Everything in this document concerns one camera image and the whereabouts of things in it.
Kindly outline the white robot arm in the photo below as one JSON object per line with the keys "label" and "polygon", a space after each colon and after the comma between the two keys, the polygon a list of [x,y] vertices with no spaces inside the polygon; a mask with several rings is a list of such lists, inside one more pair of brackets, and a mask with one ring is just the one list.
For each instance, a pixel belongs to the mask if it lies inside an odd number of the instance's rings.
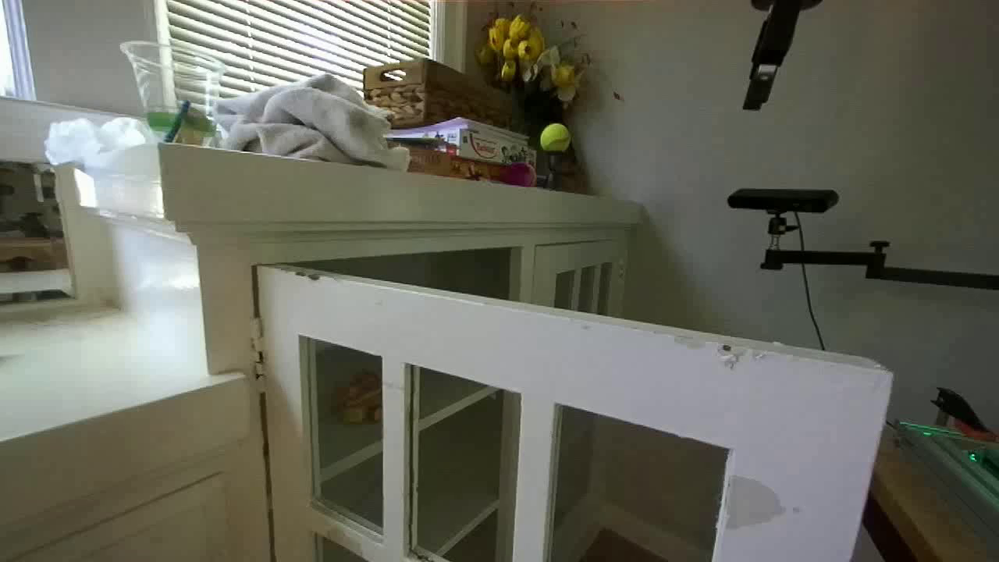
{"label": "white robot arm", "polygon": [[767,104],[776,72],[794,46],[798,14],[822,0],[750,0],[761,11],[761,27],[750,60],[750,85],[742,108],[754,113]]}

